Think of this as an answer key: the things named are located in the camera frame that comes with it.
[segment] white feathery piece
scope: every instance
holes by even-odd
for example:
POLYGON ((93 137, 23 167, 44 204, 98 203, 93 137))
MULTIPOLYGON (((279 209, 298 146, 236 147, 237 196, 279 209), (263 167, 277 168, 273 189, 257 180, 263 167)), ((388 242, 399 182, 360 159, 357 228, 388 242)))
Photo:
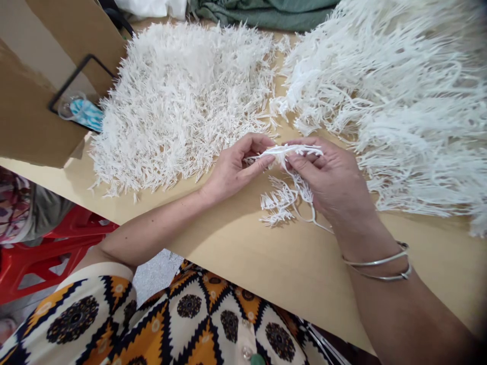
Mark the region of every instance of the white feathery piece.
POLYGON ((199 179, 214 156, 261 121, 273 95, 273 36, 239 27, 153 24, 128 43, 120 78, 101 102, 90 156, 106 196, 199 179))
POLYGON ((274 191, 271 193, 262 194, 260 197, 260 206, 262 210, 270 211, 269 216, 264 216, 259 219, 261 222, 264 222, 268 227, 274 227, 280 222, 285 222, 286 220, 291 220, 295 218, 294 214, 289 209, 294 209, 296 215, 300 217, 305 222, 313 222, 318 227, 327 230, 328 232, 333 233, 330 228, 324 227, 320 225, 316 221, 316 211, 313 205, 313 193, 309 188, 309 185, 306 181, 303 180, 301 175, 299 175, 295 171, 289 171, 286 167, 287 155, 290 153, 296 153, 302 156, 306 156, 308 154, 313 154, 316 156, 322 156, 323 151, 320 149, 319 146, 310 146, 305 144, 293 144, 293 145, 284 145, 284 146, 275 146, 266 150, 264 153, 254 156, 254 157, 247 157, 245 162, 248 165, 253 164, 259 158, 267 155, 275 156, 275 161, 273 166, 279 165, 281 166, 284 171, 291 177, 294 183, 294 188, 291 189, 289 185, 274 176, 269 176, 269 180, 272 183, 272 187, 274 187, 274 191), (296 201, 298 197, 301 197, 303 202, 306 202, 312 211, 312 218, 306 220, 299 214, 299 211, 296 207, 296 201))
POLYGON ((471 215, 471 235, 484 237, 484 25, 475 0, 342 0, 287 56, 288 91, 271 114, 347 141, 378 210, 471 215))

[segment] red stool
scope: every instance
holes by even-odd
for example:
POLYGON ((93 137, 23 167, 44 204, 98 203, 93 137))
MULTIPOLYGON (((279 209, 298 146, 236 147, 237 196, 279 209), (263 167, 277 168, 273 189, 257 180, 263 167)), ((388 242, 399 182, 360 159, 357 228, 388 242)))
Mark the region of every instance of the red stool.
POLYGON ((61 224, 44 237, 64 238, 104 235, 112 233, 118 228, 118 225, 113 222, 102 226, 99 221, 103 220, 104 218, 98 214, 76 205, 66 214, 61 224))
POLYGON ((0 305, 23 296, 33 294, 42 289, 58 285, 73 271, 88 249, 100 243, 104 235, 91 237, 74 237, 53 242, 53 238, 45 238, 41 245, 35 247, 16 243, 12 248, 1 248, 2 255, 0 273, 0 305), (60 275, 49 270, 62 263, 59 258, 64 254, 71 254, 66 268, 60 275), (18 289, 22 278, 26 274, 35 274, 45 281, 18 289))

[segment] forearm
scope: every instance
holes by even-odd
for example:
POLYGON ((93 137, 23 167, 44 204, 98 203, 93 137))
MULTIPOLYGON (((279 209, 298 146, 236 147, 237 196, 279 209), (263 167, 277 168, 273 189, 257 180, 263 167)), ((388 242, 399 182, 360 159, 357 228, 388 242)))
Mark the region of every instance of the forearm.
MULTIPOLYGON (((334 226, 344 257, 370 262, 400 252, 399 245, 377 217, 348 228, 334 226)), ((407 258, 360 268, 375 276, 405 272, 407 258)), ((383 282, 350 268, 357 306, 369 339, 384 364, 457 364, 474 340, 466 327, 413 271, 409 280, 383 282)))
POLYGON ((88 254, 80 266, 115 261, 135 270, 162 251, 175 235, 215 201, 201 190, 128 221, 88 254))

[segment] wooden table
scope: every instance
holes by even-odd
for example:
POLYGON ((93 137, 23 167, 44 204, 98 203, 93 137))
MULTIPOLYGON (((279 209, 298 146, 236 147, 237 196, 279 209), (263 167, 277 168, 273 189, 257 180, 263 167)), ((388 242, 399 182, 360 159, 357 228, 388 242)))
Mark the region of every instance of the wooden table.
MULTIPOLYGON (((283 92, 277 87, 278 95, 283 92)), ((286 122, 282 126, 278 142, 298 137, 286 122)), ((198 184, 180 181, 167 192, 140 192, 137 204, 132 194, 102 198, 106 186, 88 190, 95 181, 88 148, 89 143, 82 159, 72 159, 63 170, 3 158, 0 165, 118 224, 198 189, 207 178, 198 184)), ((268 191, 266 173, 199 218, 168 249, 372 352, 334 236, 300 221, 265 227, 258 221, 264 214, 260 194, 268 191)), ((428 287, 478 332, 487 243, 468 236, 465 220, 401 213, 383 213, 381 219, 396 239, 410 245, 411 261, 428 287)))

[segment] bracelet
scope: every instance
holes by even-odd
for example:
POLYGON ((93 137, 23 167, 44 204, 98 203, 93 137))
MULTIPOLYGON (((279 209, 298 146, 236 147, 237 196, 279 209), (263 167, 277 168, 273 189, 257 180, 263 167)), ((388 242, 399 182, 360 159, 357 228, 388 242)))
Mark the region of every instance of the bracelet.
POLYGON ((375 280, 380 280, 380 281, 408 280, 409 279, 409 276, 411 275, 411 272, 412 272, 412 266, 411 266, 410 263, 407 263, 407 270, 405 272, 403 272, 403 273, 401 273, 399 275, 396 275, 396 276, 373 276, 373 275, 365 274, 365 273, 357 270, 353 266, 350 266, 350 267, 352 269, 354 269, 355 271, 357 271, 362 276, 366 276, 368 278, 375 279, 375 280))
POLYGON ((409 249, 409 245, 407 243, 399 242, 399 241, 397 241, 397 244, 399 246, 401 246, 402 251, 391 256, 391 257, 388 257, 386 259, 371 261, 371 262, 367 262, 367 263, 354 263, 354 262, 345 260, 344 257, 342 257, 342 258, 343 258, 343 261, 347 265, 350 265, 352 267, 376 266, 376 265, 385 264, 385 263, 388 263, 389 261, 393 261, 393 260, 398 259, 400 257, 407 256, 407 250, 409 249))

